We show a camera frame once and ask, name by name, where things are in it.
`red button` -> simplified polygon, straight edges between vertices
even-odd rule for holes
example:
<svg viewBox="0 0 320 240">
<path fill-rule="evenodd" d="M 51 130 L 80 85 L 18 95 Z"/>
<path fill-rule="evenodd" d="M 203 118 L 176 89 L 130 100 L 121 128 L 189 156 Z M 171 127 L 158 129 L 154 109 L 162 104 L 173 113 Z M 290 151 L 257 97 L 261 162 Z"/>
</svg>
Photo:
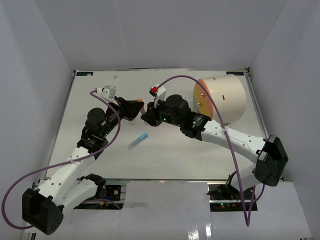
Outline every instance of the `red button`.
<svg viewBox="0 0 320 240">
<path fill-rule="evenodd" d="M 152 88 L 152 90 L 151 90 L 151 92 L 152 92 L 153 94 L 155 94 L 157 91 L 158 91 L 158 88 L 157 88 L 156 86 L 154 86 L 154 87 Z"/>
</svg>

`blue marker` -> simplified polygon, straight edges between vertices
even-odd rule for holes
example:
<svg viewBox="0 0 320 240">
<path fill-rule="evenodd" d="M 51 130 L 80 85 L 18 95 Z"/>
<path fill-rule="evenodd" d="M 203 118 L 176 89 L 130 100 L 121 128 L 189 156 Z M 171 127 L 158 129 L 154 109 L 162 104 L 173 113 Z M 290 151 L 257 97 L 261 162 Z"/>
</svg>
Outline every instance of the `blue marker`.
<svg viewBox="0 0 320 240">
<path fill-rule="evenodd" d="M 134 146 L 138 145 L 138 143 L 142 142 L 144 139 L 146 139 L 148 137 L 148 133 L 144 133 L 142 134 L 140 137 L 138 137 L 137 139 L 135 139 L 133 142 L 131 142 L 130 144 L 128 144 L 128 149 L 132 149 Z"/>
</svg>

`red object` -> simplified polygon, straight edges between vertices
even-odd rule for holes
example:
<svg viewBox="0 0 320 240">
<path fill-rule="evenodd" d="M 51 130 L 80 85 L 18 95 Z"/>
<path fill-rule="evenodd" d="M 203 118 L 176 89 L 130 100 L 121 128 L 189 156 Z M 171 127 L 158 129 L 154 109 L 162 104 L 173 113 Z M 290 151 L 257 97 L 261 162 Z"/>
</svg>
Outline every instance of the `red object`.
<svg viewBox="0 0 320 240">
<path fill-rule="evenodd" d="M 154 86 L 152 89 L 151 89 L 151 92 L 153 94 L 155 94 L 156 92 L 158 91 L 158 88 L 156 86 Z"/>
</svg>

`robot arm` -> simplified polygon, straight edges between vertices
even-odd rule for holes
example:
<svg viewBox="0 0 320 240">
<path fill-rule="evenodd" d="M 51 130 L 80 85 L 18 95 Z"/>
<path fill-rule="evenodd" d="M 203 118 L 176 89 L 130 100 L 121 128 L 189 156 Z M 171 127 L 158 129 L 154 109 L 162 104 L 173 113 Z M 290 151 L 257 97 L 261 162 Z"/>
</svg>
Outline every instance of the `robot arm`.
<svg viewBox="0 0 320 240">
<path fill-rule="evenodd" d="M 157 84 L 150 89 L 150 94 L 155 99 L 148 103 L 147 111 L 141 116 L 142 120 L 153 127 L 161 123 L 175 125 L 189 138 L 229 149 L 225 129 L 218 122 L 191 111 L 188 102 L 180 95 L 171 95 L 165 100 L 165 93 L 165 88 L 158 88 Z M 251 136 L 230 128 L 227 131 L 234 151 L 252 162 L 251 166 L 240 171 L 243 189 L 259 183 L 276 186 L 288 162 L 280 139 L 274 135 L 270 135 L 268 139 Z M 237 195 L 239 184 L 233 176 L 234 173 L 230 175 L 226 186 Z"/>
<path fill-rule="evenodd" d="M 122 97 L 115 97 L 114 87 L 97 89 L 97 93 L 110 102 L 121 120 L 132 121 L 144 105 L 140 101 L 126 101 Z M 91 109 L 87 114 L 81 139 L 68 161 L 94 154 L 106 146 L 106 136 L 117 124 L 116 114 L 110 108 L 106 111 L 101 108 Z M 83 176 L 83 171 L 94 163 L 101 153 L 63 165 L 36 190 L 27 189 L 22 195 L 22 218 L 50 235 L 62 223 L 64 214 L 88 198 L 102 198 L 105 195 L 106 180 L 94 174 Z M 81 182 L 73 186 L 79 178 Z"/>
</svg>

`white wall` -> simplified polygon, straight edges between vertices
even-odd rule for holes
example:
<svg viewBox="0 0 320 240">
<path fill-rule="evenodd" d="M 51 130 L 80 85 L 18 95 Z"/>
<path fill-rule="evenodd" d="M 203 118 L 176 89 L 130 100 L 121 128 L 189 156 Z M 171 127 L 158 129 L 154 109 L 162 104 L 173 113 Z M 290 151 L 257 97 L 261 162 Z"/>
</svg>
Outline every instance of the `white wall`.
<svg viewBox="0 0 320 240">
<path fill-rule="evenodd" d="M 20 176 L 44 165 L 58 128 L 72 71 L 33 0 L 0 0 L 0 199 Z M 22 193 L 37 177 L 9 196 L 9 218 L 22 225 Z M 0 217 L 0 238 L 18 239 L 19 230 Z"/>
<path fill-rule="evenodd" d="M 252 66 L 270 134 L 278 135 L 313 239 L 320 239 L 320 2 L 289 0 Z"/>
<path fill-rule="evenodd" d="M 243 69 L 287 0 L 35 0 L 73 70 Z"/>
</svg>

